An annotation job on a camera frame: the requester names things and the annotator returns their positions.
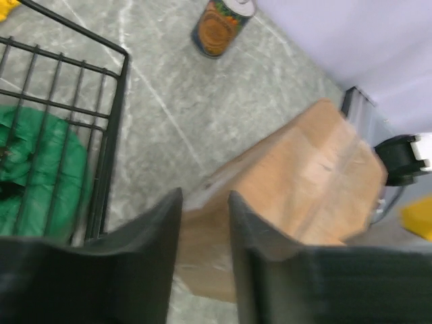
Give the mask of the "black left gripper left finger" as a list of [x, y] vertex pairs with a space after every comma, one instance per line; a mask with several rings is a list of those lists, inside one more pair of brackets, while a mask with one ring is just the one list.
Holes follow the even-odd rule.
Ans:
[[2, 323], [164, 323], [183, 194], [83, 246], [1, 239]]

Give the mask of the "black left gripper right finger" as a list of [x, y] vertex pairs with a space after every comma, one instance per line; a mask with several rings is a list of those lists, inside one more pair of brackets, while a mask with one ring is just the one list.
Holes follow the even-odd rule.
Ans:
[[228, 198], [240, 323], [430, 323], [431, 253], [297, 244]]

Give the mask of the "brown cardboard express box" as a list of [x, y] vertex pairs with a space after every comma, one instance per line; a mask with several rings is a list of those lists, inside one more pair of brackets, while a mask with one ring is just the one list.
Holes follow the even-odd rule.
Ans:
[[288, 237], [343, 246], [366, 230], [387, 179], [383, 163], [329, 99], [220, 167], [186, 198], [176, 271], [197, 296], [233, 302], [230, 192]]

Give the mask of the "yellow utility knife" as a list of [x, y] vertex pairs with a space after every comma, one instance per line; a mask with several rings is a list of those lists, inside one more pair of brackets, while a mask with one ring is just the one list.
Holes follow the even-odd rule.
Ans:
[[402, 207], [400, 215], [405, 230], [431, 241], [431, 195]]

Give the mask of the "green wrapped round package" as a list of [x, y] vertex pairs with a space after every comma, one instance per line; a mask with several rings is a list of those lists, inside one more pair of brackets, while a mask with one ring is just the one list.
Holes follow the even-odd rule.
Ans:
[[1, 169], [1, 235], [66, 241], [91, 197], [86, 148], [68, 123], [30, 107], [1, 107], [1, 146], [18, 118]]

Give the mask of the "orange label tin can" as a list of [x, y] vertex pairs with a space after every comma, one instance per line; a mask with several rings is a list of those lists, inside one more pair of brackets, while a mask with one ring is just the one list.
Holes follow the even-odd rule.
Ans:
[[191, 32], [198, 51], [212, 59], [220, 58], [255, 15], [253, 0], [211, 0]]

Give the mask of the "yellow chips bag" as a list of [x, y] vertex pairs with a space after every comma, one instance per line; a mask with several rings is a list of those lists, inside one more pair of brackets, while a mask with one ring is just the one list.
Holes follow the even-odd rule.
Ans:
[[10, 13], [20, 4], [18, 0], [0, 0], [0, 22], [6, 21]]

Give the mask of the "aluminium rail frame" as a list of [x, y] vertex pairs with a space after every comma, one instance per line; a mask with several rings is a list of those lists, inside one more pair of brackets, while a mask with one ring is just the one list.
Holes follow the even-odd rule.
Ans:
[[341, 112], [359, 136], [373, 146], [376, 121], [374, 106], [370, 100], [359, 89], [352, 87], [344, 94]]

